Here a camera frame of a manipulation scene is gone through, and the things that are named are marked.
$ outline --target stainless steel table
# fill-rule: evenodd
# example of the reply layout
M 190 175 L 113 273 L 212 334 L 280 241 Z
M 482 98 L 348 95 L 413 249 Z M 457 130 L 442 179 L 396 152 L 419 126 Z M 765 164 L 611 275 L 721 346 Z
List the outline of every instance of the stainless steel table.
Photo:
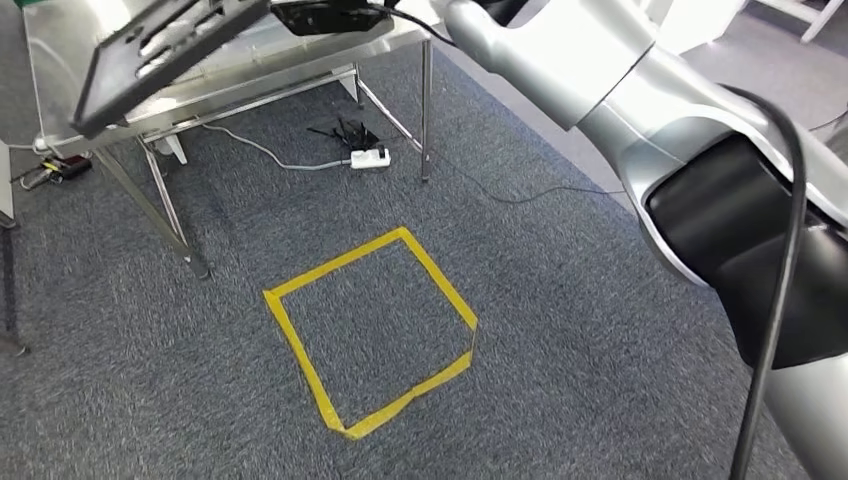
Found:
M 68 121 L 94 47 L 151 1 L 46 0 L 24 8 L 41 122 L 35 145 L 62 158 L 93 152 L 198 276 L 208 275 L 208 269 L 185 240 L 150 143 L 164 143 L 181 154 L 176 137 L 181 131 L 340 81 L 357 102 L 368 98 L 409 139 L 421 152 L 422 178 L 429 177 L 432 45 L 421 27 L 399 19 L 386 20 L 370 32 L 296 37 L 267 17 L 135 108 L 125 126 L 113 126 L 93 140 L 76 134 Z M 397 8 L 431 25 L 440 22 L 428 0 L 402 0 Z M 362 82 L 357 66 L 364 59 L 416 43 L 423 45 L 420 141 Z M 145 150 L 167 220 L 105 148 L 132 137 Z

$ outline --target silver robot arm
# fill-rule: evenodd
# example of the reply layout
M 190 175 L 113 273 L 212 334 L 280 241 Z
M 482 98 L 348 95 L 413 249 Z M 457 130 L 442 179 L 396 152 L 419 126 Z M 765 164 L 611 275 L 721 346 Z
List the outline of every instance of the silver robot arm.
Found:
M 595 144 L 657 257 L 717 290 L 753 365 L 793 178 L 769 118 L 656 45 L 632 0 L 552 0 L 516 29 L 472 0 L 444 17 L 460 49 Z M 798 130 L 809 207 L 766 404 L 811 476 L 846 478 L 848 165 Z

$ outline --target white power strip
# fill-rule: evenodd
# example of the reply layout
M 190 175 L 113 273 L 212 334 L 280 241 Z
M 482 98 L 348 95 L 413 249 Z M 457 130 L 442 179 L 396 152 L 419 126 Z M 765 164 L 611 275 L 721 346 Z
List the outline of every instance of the white power strip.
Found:
M 371 150 L 354 150 L 350 152 L 350 168 L 361 170 L 365 168 L 383 168 L 392 163 L 392 157 L 386 147 Z

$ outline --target yellow tape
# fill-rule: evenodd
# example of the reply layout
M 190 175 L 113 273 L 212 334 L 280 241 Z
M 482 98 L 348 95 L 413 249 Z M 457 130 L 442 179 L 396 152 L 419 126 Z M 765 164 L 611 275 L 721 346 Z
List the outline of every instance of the yellow tape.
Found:
M 315 403 L 318 405 L 318 411 L 321 413 L 321 418 L 324 419 L 324 423 L 331 430 L 340 432 L 352 440 L 360 439 L 373 432 L 375 429 L 394 418 L 401 410 L 403 410 L 404 407 L 409 405 L 413 399 L 424 395 L 439 385 L 444 384 L 471 366 L 471 357 L 474 349 L 473 338 L 469 350 L 462 354 L 453 363 L 448 365 L 444 370 L 436 373 L 418 385 L 415 385 L 406 393 L 401 395 L 397 400 L 394 400 L 380 410 L 368 415 L 353 426 L 346 428 L 342 423 L 338 413 L 336 413 L 335 407 L 333 407 L 333 404 L 330 401 L 329 395 L 327 395 L 327 391 L 324 389 L 324 385 L 321 383 L 321 379 L 318 377 L 318 373 L 315 371 L 315 367 L 312 365 L 312 362 L 309 360 L 309 356 L 306 354 L 306 349 L 303 347 L 303 343 L 297 336 L 294 325 L 292 325 L 288 314 L 283 308 L 282 297 L 308 283 L 314 282 L 333 270 L 354 262 L 379 248 L 385 247 L 395 240 L 402 240 L 407 245 L 421 265 L 423 265 L 430 274 L 430 277 L 442 293 L 445 294 L 454 306 L 465 324 L 468 325 L 468 328 L 476 334 L 477 317 L 471 311 L 471 308 L 468 307 L 468 304 L 466 304 L 462 297 L 459 296 L 459 293 L 457 293 L 456 289 L 453 288 L 453 285 L 450 284 L 439 267 L 436 266 L 435 262 L 433 262 L 430 256 L 427 255 L 427 252 L 424 251 L 421 244 L 415 240 L 412 233 L 410 233 L 405 227 L 396 228 L 395 230 L 357 247 L 344 255 L 340 255 L 339 257 L 336 257 L 335 259 L 330 260 L 313 270 L 289 280 L 279 287 L 272 290 L 265 290 L 263 292 L 265 302 L 268 303 L 271 313 L 274 315 L 274 318 L 277 319 L 277 323 L 283 330 L 283 334 L 286 336 L 286 339 L 288 339 L 289 345 L 291 346 L 292 351 L 294 351 L 295 358 L 297 358 L 297 362 L 300 364 L 300 368 L 306 376 L 306 382 L 309 384 L 310 390 L 312 390 L 312 395 L 315 397 Z

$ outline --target gray carpet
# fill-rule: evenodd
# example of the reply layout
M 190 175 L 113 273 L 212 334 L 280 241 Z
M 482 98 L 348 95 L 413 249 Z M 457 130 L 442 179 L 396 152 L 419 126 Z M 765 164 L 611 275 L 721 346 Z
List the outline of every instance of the gray carpet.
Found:
M 364 65 L 410 125 L 419 63 L 407 49 Z M 593 187 L 439 54 L 434 82 L 437 160 L 512 198 Z M 394 135 L 337 85 L 221 124 L 321 163 L 342 149 L 303 127 L 337 114 Z M 612 199 L 504 205 L 444 161 L 422 185 L 398 140 L 384 173 L 299 174 L 217 132 L 182 138 L 191 163 L 168 165 L 167 182 L 209 281 L 101 169 L 17 195 L 3 307 L 35 353 L 0 357 L 0 478 L 726 476 L 748 381 L 727 321 L 711 292 L 659 266 Z M 141 152 L 114 150 L 153 194 Z M 323 425 L 261 292 L 400 225 L 479 317 L 474 364 L 351 442 Z M 284 302 L 348 425 L 468 341 L 399 246 Z M 804 478 L 770 420 L 750 478 Z
M 806 3 L 821 10 L 827 1 L 812 0 Z M 810 27 L 810 24 L 803 20 L 799 20 L 756 1 L 748 3 L 745 7 L 745 13 L 791 32 L 797 35 L 798 38 Z M 848 58 L 848 7 L 843 5 L 836 11 L 833 18 L 830 19 L 822 31 L 813 39 L 813 43 Z

